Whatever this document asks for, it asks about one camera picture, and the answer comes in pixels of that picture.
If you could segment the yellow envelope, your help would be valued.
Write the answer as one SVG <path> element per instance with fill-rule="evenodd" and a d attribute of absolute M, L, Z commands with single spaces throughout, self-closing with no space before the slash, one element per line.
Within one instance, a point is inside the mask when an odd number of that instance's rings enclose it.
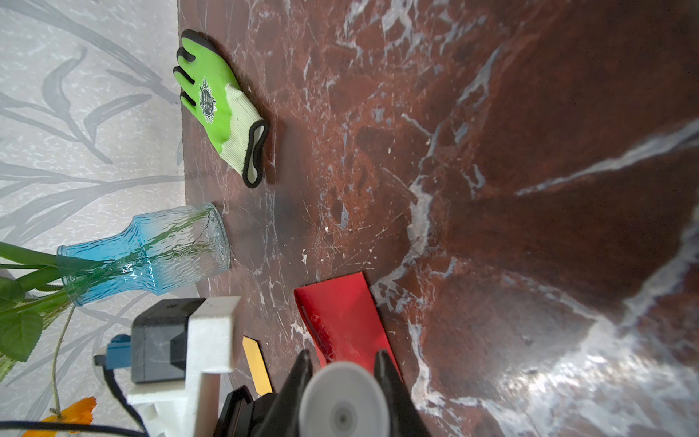
<path fill-rule="evenodd" d="M 256 393 L 260 397 L 273 393 L 271 379 L 269 378 L 260 343 L 257 340 L 244 336 L 242 344 Z"/>

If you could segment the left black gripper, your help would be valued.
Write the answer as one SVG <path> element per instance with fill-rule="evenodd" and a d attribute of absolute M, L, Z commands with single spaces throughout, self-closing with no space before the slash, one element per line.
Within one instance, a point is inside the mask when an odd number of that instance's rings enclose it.
<path fill-rule="evenodd" d="M 213 436 L 254 436 L 264 422 L 275 400 L 275 393 L 268 393 L 257 400 L 253 400 L 248 387 L 245 385 L 235 391 L 231 391 L 221 409 Z"/>

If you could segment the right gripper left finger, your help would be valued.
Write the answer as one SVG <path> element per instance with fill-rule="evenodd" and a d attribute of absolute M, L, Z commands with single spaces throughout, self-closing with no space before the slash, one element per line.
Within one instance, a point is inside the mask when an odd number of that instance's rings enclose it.
<path fill-rule="evenodd" d="M 299 353 L 279 393 L 259 398 L 253 407 L 253 436 L 300 436 L 300 404 L 313 375 L 309 350 Z"/>

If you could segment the red envelope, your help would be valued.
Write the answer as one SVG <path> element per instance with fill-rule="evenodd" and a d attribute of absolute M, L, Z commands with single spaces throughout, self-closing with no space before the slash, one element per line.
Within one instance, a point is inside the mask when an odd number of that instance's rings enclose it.
<path fill-rule="evenodd" d="M 294 298 L 322 367 L 353 362 L 371 373 L 379 351 L 395 359 L 362 272 L 299 287 Z"/>

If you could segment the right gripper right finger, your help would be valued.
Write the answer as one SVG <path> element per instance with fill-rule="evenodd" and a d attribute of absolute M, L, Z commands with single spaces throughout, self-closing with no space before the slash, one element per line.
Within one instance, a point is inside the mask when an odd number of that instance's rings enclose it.
<path fill-rule="evenodd" d="M 373 374 L 387 402 L 390 437 L 430 437 L 387 350 L 376 353 Z"/>

